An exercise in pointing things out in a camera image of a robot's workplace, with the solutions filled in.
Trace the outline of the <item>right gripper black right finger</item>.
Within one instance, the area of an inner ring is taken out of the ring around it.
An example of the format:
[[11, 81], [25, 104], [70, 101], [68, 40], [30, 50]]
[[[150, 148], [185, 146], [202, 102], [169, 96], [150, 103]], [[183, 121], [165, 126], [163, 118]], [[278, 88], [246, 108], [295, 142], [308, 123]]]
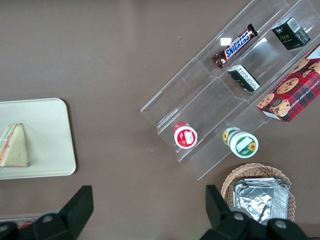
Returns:
[[215, 185], [205, 189], [205, 207], [211, 229], [201, 240], [264, 240], [266, 228], [247, 214], [231, 211]]

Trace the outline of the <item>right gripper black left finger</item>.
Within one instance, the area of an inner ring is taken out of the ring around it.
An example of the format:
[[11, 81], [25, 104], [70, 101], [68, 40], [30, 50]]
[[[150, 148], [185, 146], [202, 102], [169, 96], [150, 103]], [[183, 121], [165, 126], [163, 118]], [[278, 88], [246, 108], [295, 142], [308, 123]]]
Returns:
[[83, 185], [58, 213], [41, 216], [30, 226], [29, 240], [76, 240], [94, 210], [93, 189]]

